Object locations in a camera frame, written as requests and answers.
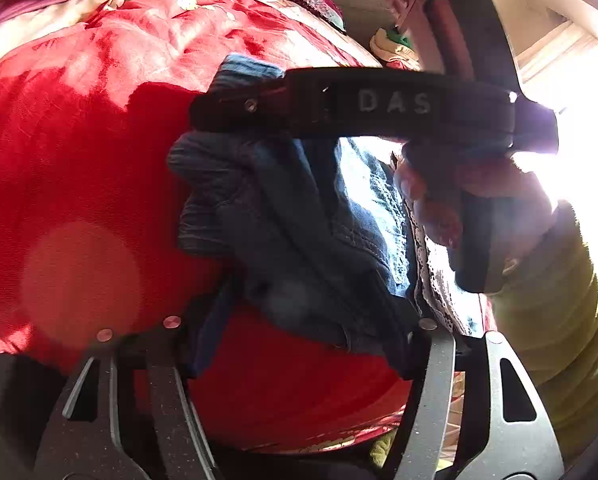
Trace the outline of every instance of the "red bedsheet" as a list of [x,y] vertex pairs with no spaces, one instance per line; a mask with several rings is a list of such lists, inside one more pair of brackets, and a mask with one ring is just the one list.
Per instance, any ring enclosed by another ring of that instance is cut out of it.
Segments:
[[[360,64],[255,0],[129,0],[0,62],[0,352],[68,373],[100,329],[147,329],[214,288],[223,262],[176,248],[190,190],[165,158],[230,52]],[[382,359],[294,338],[247,306],[191,387],[211,437],[266,450],[349,440],[408,390]]]

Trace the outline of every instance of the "human hand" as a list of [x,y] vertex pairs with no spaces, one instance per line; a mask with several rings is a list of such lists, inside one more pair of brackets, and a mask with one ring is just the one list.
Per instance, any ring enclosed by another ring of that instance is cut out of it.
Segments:
[[[553,226],[554,215],[550,199],[534,173],[524,173],[506,157],[472,161],[457,165],[454,182],[460,189],[485,198],[513,198],[508,232],[508,258],[523,258],[539,243]],[[407,160],[397,167],[395,183],[403,198],[413,203],[417,221],[436,244],[457,248],[461,243],[463,225],[459,212],[450,205],[436,202],[428,196],[428,187]]]

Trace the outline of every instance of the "metal rivet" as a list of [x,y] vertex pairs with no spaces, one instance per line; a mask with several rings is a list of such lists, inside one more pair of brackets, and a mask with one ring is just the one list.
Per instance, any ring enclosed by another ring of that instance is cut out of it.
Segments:
[[109,328],[102,328],[97,332],[97,341],[100,343],[105,343],[106,341],[110,341],[112,339],[112,330]]
[[163,320],[163,325],[166,328],[177,328],[181,325],[181,317],[179,316],[168,316]]
[[257,110],[257,100],[256,99],[248,99],[243,104],[243,107],[246,108],[246,111],[248,113],[252,114]]
[[499,345],[506,340],[501,332],[486,332],[486,339],[495,345]]
[[437,322],[429,317],[423,317],[422,319],[419,319],[419,326],[423,330],[434,330],[437,328]]

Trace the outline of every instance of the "finger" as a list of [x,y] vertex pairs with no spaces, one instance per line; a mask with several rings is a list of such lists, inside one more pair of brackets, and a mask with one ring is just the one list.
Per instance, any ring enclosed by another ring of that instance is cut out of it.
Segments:
[[407,160],[403,160],[397,167],[394,173],[394,183],[401,196],[413,202],[422,199],[426,194],[425,181],[420,174],[412,169]]
[[543,194],[534,173],[524,173],[509,158],[494,158],[458,166],[457,184],[476,196],[486,198],[531,198]]
[[459,214],[452,207],[424,198],[414,203],[414,214],[434,243],[452,248],[459,245],[463,226]]

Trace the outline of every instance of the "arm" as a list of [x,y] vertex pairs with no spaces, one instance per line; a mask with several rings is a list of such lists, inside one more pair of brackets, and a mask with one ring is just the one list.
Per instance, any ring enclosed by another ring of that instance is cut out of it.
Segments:
[[574,458],[598,433],[598,280],[569,204],[490,300]]

